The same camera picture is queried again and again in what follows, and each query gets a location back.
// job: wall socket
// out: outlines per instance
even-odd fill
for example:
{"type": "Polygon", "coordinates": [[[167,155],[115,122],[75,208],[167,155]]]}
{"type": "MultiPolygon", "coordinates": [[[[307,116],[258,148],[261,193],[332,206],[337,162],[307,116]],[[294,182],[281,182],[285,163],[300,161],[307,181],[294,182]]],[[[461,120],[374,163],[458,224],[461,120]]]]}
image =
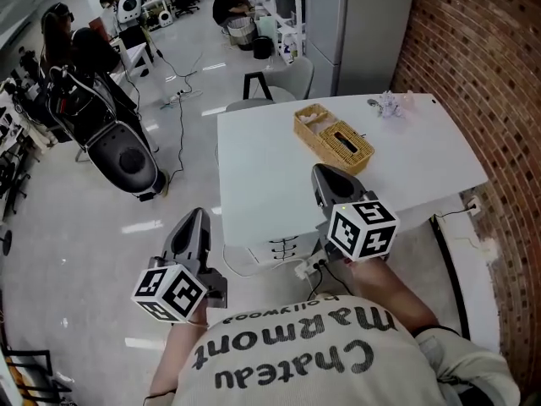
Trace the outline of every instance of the wall socket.
{"type": "Polygon", "coordinates": [[[310,275],[315,274],[317,269],[314,268],[314,264],[319,263],[321,259],[323,259],[325,263],[327,262],[327,255],[324,250],[319,250],[306,261],[295,266],[295,275],[297,275],[299,279],[304,280],[310,275]]]}
{"type": "Polygon", "coordinates": [[[481,200],[476,196],[474,195],[470,201],[467,203],[467,208],[470,209],[470,211],[468,211],[468,213],[472,216],[472,217],[475,217],[476,215],[478,215],[479,213],[481,213],[481,200]]]}

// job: white cabinet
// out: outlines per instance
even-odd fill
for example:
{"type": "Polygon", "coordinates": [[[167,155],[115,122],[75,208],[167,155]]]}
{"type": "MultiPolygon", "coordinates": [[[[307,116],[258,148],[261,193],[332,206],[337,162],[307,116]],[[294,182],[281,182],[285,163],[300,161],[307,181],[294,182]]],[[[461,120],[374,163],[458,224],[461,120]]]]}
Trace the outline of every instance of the white cabinet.
{"type": "Polygon", "coordinates": [[[301,236],[289,236],[253,245],[248,251],[257,263],[270,265],[310,257],[317,241],[318,232],[313,231],[301,236]]]}

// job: white table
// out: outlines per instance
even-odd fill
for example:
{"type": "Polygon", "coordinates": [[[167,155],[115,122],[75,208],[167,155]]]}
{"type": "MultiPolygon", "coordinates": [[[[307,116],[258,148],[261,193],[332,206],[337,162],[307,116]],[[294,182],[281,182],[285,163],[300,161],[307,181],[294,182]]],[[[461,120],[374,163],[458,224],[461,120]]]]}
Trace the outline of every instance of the white table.
{"type": "Polygon", "coordinates": [[[160,97],[163,100],[163,103],[168,104],[169,96],[167,96],[165,89],[165,79],[160,78],[156,68],[150,61],[149,55],[145,52],[145,47],[146,44],[139,44],[126,50],[126,53],[128,54],[128,61],[124,62],[126,71],[124,71],[124,66],[120,63],[120,65],[117,67],[117,71],[110,73],[111,78],[117,85],[122,87],[123,84],[127,82],[126,72],[128,75],[131,75],[139,59],[143,58],[145,61],[145,66],[149,70],[149,75],[154,79],[156,89],[158,89],[160,92],[160,97]]]}
{"type": "Polygon", "coordinates": [[[349,123],[375,148],[358,175],[416,227],[440,199],[488,180],[477,157],[432,95],[415,95],[405,118],[377,117],[367,100],[339,96],[286,102],[218,116],[224,242],[250,246],[303,235],[325,220],[310,175],[321,160],[293,133],[293,114],[315,102],[349,123]]]}
{"type": "Polygon", "coordinates": [[[152,6],[158,6],[159,4],[163,5],[163,10],[167,10],[166,0],[147,0],[141,6],[143,9],[148,9],[152,6]]]}

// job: hand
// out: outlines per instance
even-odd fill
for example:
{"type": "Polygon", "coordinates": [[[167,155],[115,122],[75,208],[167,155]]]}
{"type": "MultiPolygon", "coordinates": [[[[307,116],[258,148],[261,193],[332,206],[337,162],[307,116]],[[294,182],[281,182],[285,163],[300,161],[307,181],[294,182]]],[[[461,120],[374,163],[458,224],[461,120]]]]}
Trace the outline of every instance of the hand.
{"type": "Polygon", "coordinates": [[[208,301],[206,298],[204,298],[198,305],[195,312],[192,314],[192,317],[190,317],[189,321],[192,323],[197,323],[198,325],[206,325],[206,308],[208,305],[208,301]]]}

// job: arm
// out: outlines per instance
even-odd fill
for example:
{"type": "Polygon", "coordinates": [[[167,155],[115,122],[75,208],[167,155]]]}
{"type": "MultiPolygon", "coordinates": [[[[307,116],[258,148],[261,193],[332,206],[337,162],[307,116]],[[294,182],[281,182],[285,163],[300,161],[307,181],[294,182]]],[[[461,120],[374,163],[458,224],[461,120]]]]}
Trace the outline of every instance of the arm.
{"type": "MultiPolygon", "coordinates": [[[[206,325],[206,301],[199,304],[191,321],[198,325],[206,325]]],[[[205,332],[206,328],[189,324],[177,324],[171,328],[166,348],[150,385],[151,396],[177,389],[178,374],[186,364],[192,348],[205,332]]]]}
{"type": "Polygon", "coordinates": [[[351,268],[361,296],[388,309],[415,337],[438,381],[448,384],[442,391],[446,398],[476,406],[519,404],[520,393],[502,356],[438,327],[430,308],[382,260],[351,268]]]}
{"type": "Polygon", "coordinates": [[[380,259],[352,263],[360,295],[390,311],[409,331],[438,325],[438,319],[419,297],[380,259]]]}
{"type": "Polygon", "coordinates": [[[236,8],[229,9],[229,12],[233,12],[234,14],[246,14],[249,12],[248,6],[242,4],[240,6],[237,6],[236,8]]]}

